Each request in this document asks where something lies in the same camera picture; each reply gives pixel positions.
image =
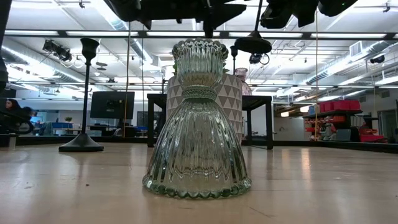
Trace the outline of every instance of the glass candle holder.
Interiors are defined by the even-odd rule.
[[[144,187],[180,198],[241,195],[251,187],[233,127],[216,104],[228,49],[218,41],[188,39],[173,48],[185,98],[161,131]]]

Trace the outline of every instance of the computer monitor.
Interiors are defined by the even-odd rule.
[[[127,105],[126,119],[132,119],[134,111],[134,92],[97,91],[91,100],[91,118],[124,119],[124,109]]]

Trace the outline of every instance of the desk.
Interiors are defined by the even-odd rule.
[[[271,96],[242,96],[242,110],[248,116],[248,145],[252,145],[252,121],[251,111],[266,105],[266,129],[267,129],[267,149],[274,148],[274,138],[272,137],[272,97]]]
[[[154,147],[154,105],[166,110],[166,94],[148,94],[148,147]],[[272,137],[272,108],[271,96],[243,96],[242,110],[247,111],[248,114],[248,145],[252,145],[252,127],[251,127],[251,111],[266,105],[266,129],[267,129],[267,149],[274,148],[274,140]]]
[[[154,147],[154,118],[155,118],[155,104],[162,108],[162,116],[166,120],[166,94],[147,94],[148,98],[148,147]]]

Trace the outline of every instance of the vase base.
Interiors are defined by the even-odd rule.
[[[179,198],[191,198],[191,199],[196,199],[196,198],[216,199],[220,197],[221,198],[234,197],[246,193],[251,187],[251,179],[245,178],[239,181],[238,183],[234,184],[229,189],[225,188],[225,189],[212,190],[206,192],[191,192],[186,190],[179,190],[173,187],[167,187],[162,184],[156,184],[153,183],[153,181],[147,175],[145,175],[144,178],[142,179],[142,184],[144,185],[145,189],[147,189],[148,191],[159,195],[164,195],[169,197],[179,197]]]

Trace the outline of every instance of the white triangle pattern box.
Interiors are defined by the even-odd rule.
[[[243,135],[242,82],[236,76],[224,74],[222,84],[216,87],[216,92],[216,103],[224,109],[240,142]],[[167,119],[182,101],[182,88],[176,77],[172,77],[167,84]]]

